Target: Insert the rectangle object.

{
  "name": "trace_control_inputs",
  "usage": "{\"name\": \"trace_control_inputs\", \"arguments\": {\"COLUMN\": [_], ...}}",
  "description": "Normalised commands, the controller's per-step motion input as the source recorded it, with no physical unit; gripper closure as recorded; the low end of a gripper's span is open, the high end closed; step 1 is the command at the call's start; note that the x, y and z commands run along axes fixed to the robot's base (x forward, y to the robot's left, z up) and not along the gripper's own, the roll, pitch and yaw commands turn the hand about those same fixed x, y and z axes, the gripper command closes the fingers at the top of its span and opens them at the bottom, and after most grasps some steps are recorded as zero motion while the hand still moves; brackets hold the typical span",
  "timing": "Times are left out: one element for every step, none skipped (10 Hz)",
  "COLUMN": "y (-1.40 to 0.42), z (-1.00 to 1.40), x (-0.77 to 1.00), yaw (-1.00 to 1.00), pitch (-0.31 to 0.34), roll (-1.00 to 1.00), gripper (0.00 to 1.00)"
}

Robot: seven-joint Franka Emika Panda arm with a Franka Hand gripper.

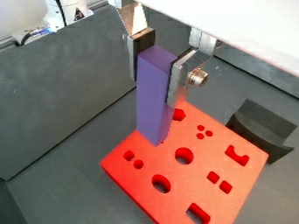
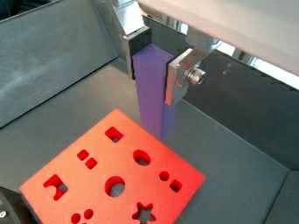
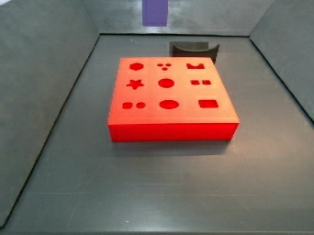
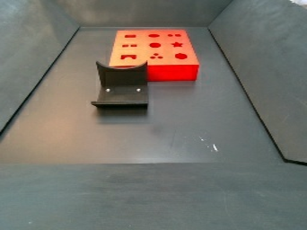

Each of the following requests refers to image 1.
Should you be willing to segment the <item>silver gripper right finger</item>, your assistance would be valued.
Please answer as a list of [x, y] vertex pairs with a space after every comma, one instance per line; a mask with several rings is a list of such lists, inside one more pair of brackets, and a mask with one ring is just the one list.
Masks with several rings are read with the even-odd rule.
[[203, 67], [219, 48], [218, 39], [196, 28], [191, 29], [190, 45], [171, 67], [166, 102], [172, 108], [186, 99], [190, 85], [200, 88], [207, 83], [209, 73]]

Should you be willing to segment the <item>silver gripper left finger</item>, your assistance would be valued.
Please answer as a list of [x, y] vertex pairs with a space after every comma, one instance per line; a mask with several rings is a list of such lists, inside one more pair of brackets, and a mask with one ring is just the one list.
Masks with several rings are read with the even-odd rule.
[[115, 1], [116, 12], [126, 27], [130, 76], [136, 81], [138, 54], [155, 44], [155, 30], [148, 26], [143, 5], [136, 1]]

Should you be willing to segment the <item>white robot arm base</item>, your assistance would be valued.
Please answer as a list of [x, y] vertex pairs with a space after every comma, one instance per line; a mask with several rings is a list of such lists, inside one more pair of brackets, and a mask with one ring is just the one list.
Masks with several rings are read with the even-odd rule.
[[23, 46], [28, 39], [56, 32], [94, 14], [86, 0], [44, 0], [44, 2], [47, 13], [43, 21], [12, 34], [19, 46]]

